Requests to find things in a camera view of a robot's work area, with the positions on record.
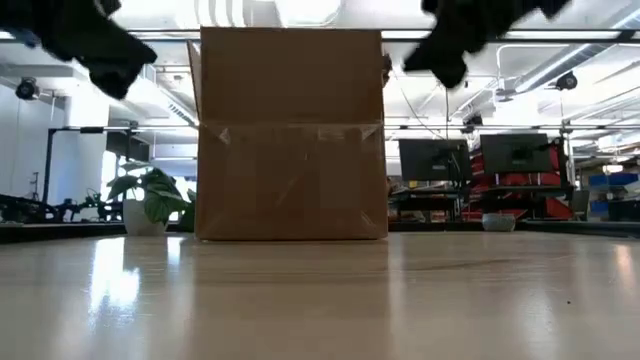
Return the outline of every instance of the white wall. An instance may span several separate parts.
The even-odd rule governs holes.
[[[63,119],[64,111],[56,107],[52,126],[60,126]],[[28,195],[38,172],[42,197],[50,120],[51,105],[19,100],[12,89],[0,85],[0,194]]]
[[[196,160],[152,161],[151,164],[170,176],[196,176],[198,162]]]
[[[64,125],[106,126],[108,123],[109,103],[93,86],[66,98]],[[49,204],[60,204],[67,198],[80,203],[88,189],[100,191],[106,146],[106,134],[56,133],[51,156]]]
[[[160,144],[151,150],[154,158],[198,156],[198,144]]]

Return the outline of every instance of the ceiling pipe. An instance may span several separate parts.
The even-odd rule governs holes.
[[[482,88],[480,91],[478,91],[477,93],[475,93],[473,96],[471,96],[469,99],[467,99],[464,103],[462,103],[462,105],[458,106],[458,108],[451,113],[449,116],[453,117],[454,115],[456,115],[457,113],[463,111],[464,109],[466,109],[467,107],[471,106],[473,104],[474,101],[477,100],[478,103],[485,103],[490,101],[491,99],[493,99],[493,90],[496,88],[503,88],[504,89],[504,79],[502,79],[502,52],[504,50],[507,49],[513,49],[513,48],[521,48],[521,49],[525,49],[525,48],[564,48],[567,47],[568,45],[566,44],[507,44],[507,45],[502,45],[498,48],[498,50],[496,50],[496,67],[498,69],[498,74],[497,74],[497,78],[496,80],[490,82],[489,84],[487,84],[484,88]]]
[[[640,143],[640,134],[637,131],[615,133],[598,139],[600,149],[617,149]]]
[[[618,160],[620,158],[627,158],[627,157],[636,157],[638,156],[638,154],[574,154],[573,155],[575,159],[577,160],[588,160],[588,159],[611,159],[611,160]]]
[[[640,86],[634,87],[625,92],[612,96],[606,100],[601,101],[598,104],[595,104],[595,106],[591,106],[587,108],[586,110],[577,111],[570,115],[564,116],[562,117],[562,123],[569,124],[571,121],[585,120],[595,116],[605,115],[613,111],[622,110],[625,107],[628,107],[638,101],[638,99],[634,96],[634,93],[636,93],[638,90],[640,90]],[[613,100],[616,100],[616,102],[606,105],[604,108],[599,107],[598,109],[593,110],[594,107],[597,107],[602,103],[607,103]]]
[[[639,17],[640,7],[637,3],[632,4],[613,16],[613,19],[622,19],[610,21],[609,23],[612,24],[608,27],[611,29],[638,29],[640,28]],[[558,54],[547,62],[551,62],[551,64],[543,64],[529,74],[522,76],[518,81],[515,92],[524,93],[535,90],[611,49],[614,45],[615,44],[583,44],[573,46],[573,49],[563,54]]]
[[[624,125],[385,125],[385,130],[558,130],[558,131],[579,131],[579,130],[640,130],[640,124]]]
[[[198,126],[199,121],[196,112],[173,95],[162,84],[158,83],[158,77],[156,76],[157,73],[158,70],[155,67],[152,65],[146,65],[138,75],[138,81],[149,81],[158,89],[159,94],[167,100],[168,111],[184,120],[189,126]]]
[[[417,44],[431,29],[377,29],[383,43]],[[489,44],[640,44],[637,37],[623,37],[621,29],[511,29],[502,38],[487,39]],[[128,29],[127,32],[147,43],[184,43],[200,41],[200,28]],[[18,44],[9,33],[0,31],[0,43]]]
[[[626,115],[624,117],[622,117],[621,119],[617,119],[617,120],[613,120],[612,122],[610,122],[607,125],[616,125],[616,124],[620,124],[621,122],[625,122],[628,120],[638,120],[640,119],[640,111],[639,112],[634,112],[631,115]],[[585,132],[585,133],[573,133],[571,136],[572,140],[578,140],[580,141],[583,138],[594,138],[594,137],[605,137],[608,135],[611,135],[612,132],[611,131],[607,131],[605,130],[597,130],[597,131],[589,131],[589,132]]]
[[[427,98],[424,99],[422,104],[420,104],[420,106],[418,106],[418,108],[416,109],[416,115],[420,116],[424,112],[424,108],[427,107],[427,105],[431,102],[431,100],[433,100],[433,98],[436,97],[436,95],[438,94],[439,88],[440,88],[440,85],[436,84],[436,86],[434,86],[431,89],[429,96],[427,96]]]
[[[633,70],[637,69],[638,66],[640,66],[640,61],[634,61],[631,64],[625,66],[624,68],[614,72],[613,74],[607,75],[604,78],[598,80],[596,83],[594,83],[594,85],[600,84],[600,83],[605,82],[607,80],[610,80],[612,78],[618,77],[618,76],[620,76],[622,74],[625,74],[625,73],[628,73],[630,71],[633,71]]]

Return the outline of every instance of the black monitor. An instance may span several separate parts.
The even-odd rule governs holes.
[[[465,140],[402,139],[398,143],[403,180],[471,180]]]
[[[546,134],[480,135],[485,174],[553,171]]]

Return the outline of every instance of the desk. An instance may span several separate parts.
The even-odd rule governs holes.
[[[505,197],[512,194],[524,196],[519,198]],[[507,209],[523,209],[533,211],[534,215],[544,215],[546,199],[548,197],[565,196],[567,200],[571,200],[572,195],[572,186],[498,185],[474,194],[474,200],[480,205],[485,213]]]
[[[468,195],[464,189],[410,189],[391,195],[390,201],[398,211],[398,217],[404,211],[445,211],[450,221],[456,220],[456,204]]]
[[[640,201],[610,201],[609,221],[640,221]]]

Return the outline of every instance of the white ceiling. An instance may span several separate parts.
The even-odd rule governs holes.
[[[306,9],[305,16],[308,17],[308,10],[318,8],[318,4],[324,4],[324,8],[318,8],[318,11],[327,11],[330,22],[325,26],[330,27],[416,29],[434,25],[433,17],[421,13],[420,0],[342,0],[342,3],[339,0],[165,0],[160,2],[122,0],[122,3],[123,8],[115,15],[115,20],[129,29],[192,29],[198,24],[220,23],[278,26],[286,22],[295,25],[296,20],[303,18],[296,18],[295,11]],[[536,13],[521,21],[517,27],[527,29],[607,28],[615,20],[613,17],[619,16],[625,9],[632,8],[640,8],[640,0],[608,2],[573,0],[573,3],[553,23],[547,22],[541,14]],[[195,112],[185,44],[154,42],[150,45],[159,56],[155,64],[158,84],[168,89],[175,98]],[[396,68],[384,90],[386,123],[420,125],[417,120],[409,119],[415,112],[421,117],[423,123],[442,124],[447,109],[445,91],[429,73],[407,75],[399,70],[401,60],[412,47],[411,44],[385,44],[385,51],[391,54]],[[494,81],[498,75],[497,53],[500,48],[500,44],[491,44],[477,56],[467,58],[469,67],[467,86],[461,86],[448,93],[448,108],[452,124],[461,123],[462,118],[472,111],[468,106],[462,107],[463,105],[469,105],[470,100],[483,90],[490,94],[495,88]],[[500,51],[501,76],[506,79],[520,77],[563,51],[566,52],[567,49],[562,46],[505,47]],[[611,104],[603,101],[635,87],[631,79],[640,78],[638,73],[640,70],[637,68],[595,85],[599,80],[635,61],[640,61],[640,48],[615,46],[574,69],[580,82],[574,91],[560,93],[539,89],[518,95],[513,101],[497,104],[497,106],[491,101],[492,96],[489,96],[489,101],[474,103],[473,111],[482,113],[485,124],[559,123],[563,114],[564,116],[574,115],[573,118],[577,119],[578,123],[589,121],[610,123],[620,119],[625,119],[626,123],[634,123],[640,121],[640,117],[638,120],[635,118],[640,113],[640,103],[636,104],[634,101],[625,103],[623,107],[598,113],[597,116],[584,117],[583,115],[589,115],[590,112]],[[58,64],[43,52],[29,50],[16,44],[0,44],[0,63],[3,62]],[[130,107],[114,107],[112,117],[142,123],[147,118],[152,118],[149,121],[154,124],[162,123],[163,119],[166,119],[168,124],[179,122],[162,106],[145,103],[133,104]],[[401,131],[394,131],[393,136],[404,135]],[[411,135],[407,136],[432,135],[428,131],[413,130]],[[603,136],[603,133],[582,132],[575,136],[597,139]],[[164,144],[186,144],[197,141],[193,135],[185,136],[175,133],[156,134],[155,137],[147,134],[143,137],[146,141]]]

